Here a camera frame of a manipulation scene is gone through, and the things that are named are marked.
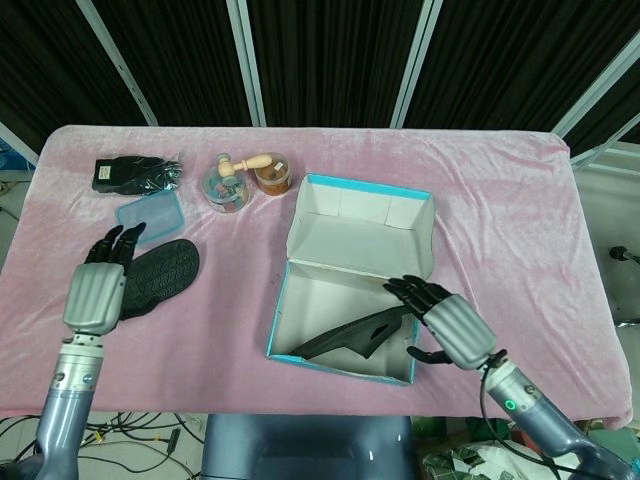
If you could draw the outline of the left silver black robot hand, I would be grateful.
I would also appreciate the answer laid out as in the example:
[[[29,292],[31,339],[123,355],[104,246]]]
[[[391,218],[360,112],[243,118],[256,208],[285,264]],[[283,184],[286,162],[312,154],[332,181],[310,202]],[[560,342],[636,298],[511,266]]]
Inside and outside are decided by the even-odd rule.
[[[76,267],[62,317],[72,332],[102,336],[115,328],[126,276],[145,228],[145,222],[111,228]]]

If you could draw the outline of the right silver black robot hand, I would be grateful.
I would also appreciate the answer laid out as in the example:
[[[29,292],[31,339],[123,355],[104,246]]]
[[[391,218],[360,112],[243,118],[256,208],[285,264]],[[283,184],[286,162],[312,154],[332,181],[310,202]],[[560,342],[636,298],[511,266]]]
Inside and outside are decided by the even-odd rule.
[[[477,370],[495,351],[494,332],[461,295],[413,275],[391,278],[383,287],[409,309],[441,347],[436,352],[407,347],[415,360]]]

